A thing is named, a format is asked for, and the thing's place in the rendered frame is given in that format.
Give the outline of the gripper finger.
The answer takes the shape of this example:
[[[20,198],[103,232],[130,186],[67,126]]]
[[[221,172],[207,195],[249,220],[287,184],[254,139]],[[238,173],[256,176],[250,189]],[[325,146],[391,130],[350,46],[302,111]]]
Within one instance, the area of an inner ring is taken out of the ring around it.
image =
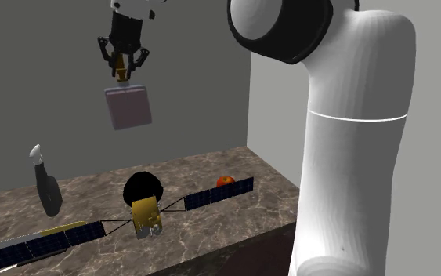
[[[108,63],[108,66],[111,68],[111,76],[116,76],[116,63],[117,63],[117,54],[115,51],[112,51],[111,53],[107,52],[107,45],[109,42],[108,37],[101,37],[99,36],[97,38],[97,42],[99,44],[99,49],[102,54],[103,59]]]
[[[148,49],[143,48],[143,47],[141,47],[139,49],[139,51],[140,51],[140,54],[136,60],[134,59],[134,53],[128,54],[128,67],[127,67],[127,74],[126,74],[126,77],[128,80],[131,78],[132,72],[137,67],[142,67],[143,63],[145,62],[145,60],[147,59],[147,57],[150,54],[150,51]]]

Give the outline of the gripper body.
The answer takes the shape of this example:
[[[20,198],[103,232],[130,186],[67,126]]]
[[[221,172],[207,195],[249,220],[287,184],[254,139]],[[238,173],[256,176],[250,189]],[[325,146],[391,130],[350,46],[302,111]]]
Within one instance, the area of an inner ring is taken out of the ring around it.
[[[143,20],[113,11],[109,40],[119,53],[134,54],[141,48]]]

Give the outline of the gold satellite model with panels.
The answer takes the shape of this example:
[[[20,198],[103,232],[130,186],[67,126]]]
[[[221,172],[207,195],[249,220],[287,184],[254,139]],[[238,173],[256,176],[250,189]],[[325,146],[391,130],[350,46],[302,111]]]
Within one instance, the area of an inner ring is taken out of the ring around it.
[[[251,192],[253,188],[254,179],[249,177],[221,187],[213,187],[194,194],[188,194],[181,198],[184,203],[183,210],[190,211],[211,203],[220,202]],[[161,214],[168,210],[169,207],[160,209],[155,197],[140,199],[132,203],[132,217],[120,222],[123,226],[132,222],[138,237],[159,234],[163,229]],[[108,233],[105,231],[103,222],[103,220],[98,220],[86,223],[83,226],[0,249],[0,269],[47,253],[69,249],[73,246],[106,237]]]

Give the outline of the black handled white utensil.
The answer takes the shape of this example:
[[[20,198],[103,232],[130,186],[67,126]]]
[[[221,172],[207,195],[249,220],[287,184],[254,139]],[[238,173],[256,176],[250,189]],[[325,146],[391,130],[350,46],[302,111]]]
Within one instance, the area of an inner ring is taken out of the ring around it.
[[[61,249],[61,250],[58,250],[58,251],[55,251],[55,252],[47,253],[47,254],[39,256],[39,257],[32,258],[30,260],[25,260],[23,262],[20,262],[20,263],[17,263],[17,264],[13,264],[13,265],[11,265],[9,267],[5,267],[5,268],[0,269],[0,274],[2,272],[9,271],[9,270],[11,270],[13,268],[16,268],[16,267],[22,267],[22,266],[28,265],[29,263],[38,262],[40,260],[44,260],[44,259],[47,259],[49,257],[62,254],[64,252],[66,252],[66,251],[67,251],[67,249]]]

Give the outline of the black bottle with white top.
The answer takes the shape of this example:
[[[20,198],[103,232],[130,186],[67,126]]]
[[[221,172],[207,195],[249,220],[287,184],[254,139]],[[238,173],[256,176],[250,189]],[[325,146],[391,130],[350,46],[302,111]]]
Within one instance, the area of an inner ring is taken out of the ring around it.
[[[29,158],[34,164],[36,187],[42,207],[47,216],[57,216],[63,204],[63,198],[56,179],[46,172],[39,144],[32,148]]]

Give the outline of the brown handled grey spatula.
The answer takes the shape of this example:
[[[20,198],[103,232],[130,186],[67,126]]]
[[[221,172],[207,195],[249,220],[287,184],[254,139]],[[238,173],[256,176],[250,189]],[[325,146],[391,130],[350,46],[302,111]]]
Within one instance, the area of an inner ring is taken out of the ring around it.
[[[130,85],[126,73],[123,55],[119,53],[116,60],[117,85],[104,89],[110,119],[115,130],[152,123],[146,86]]]

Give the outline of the yellow handled grey knife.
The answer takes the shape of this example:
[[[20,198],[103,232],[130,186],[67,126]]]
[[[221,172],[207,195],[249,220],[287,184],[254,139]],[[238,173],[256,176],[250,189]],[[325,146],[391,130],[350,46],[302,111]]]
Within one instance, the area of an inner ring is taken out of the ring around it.
[[[36,239],[36,238],[42,238],[44,236],[55,234],[55,233],[58,233],[58,232],[61,232],[61,231],[66,231],[66,230],[69,230],[69,229],[72,229],[72,228],[83,226],[85,224],[86,224],[85,221],[78,221],[78,222],[73,222],[73,223],[65,224],[63,226],[54,227],[54,228],[50,228],[50,229],[47,229],[47,230],[35,232],[35,233],[32,233],[32,234],[26,234],[26,235],[19,236],[19,237],[16,237],[16,238],[10,238],[10,239],[4,240],[4,241],[0,241],[0,249],[9,247],[11,245],[20,244],[22,242],[28,242],[28,241]]]

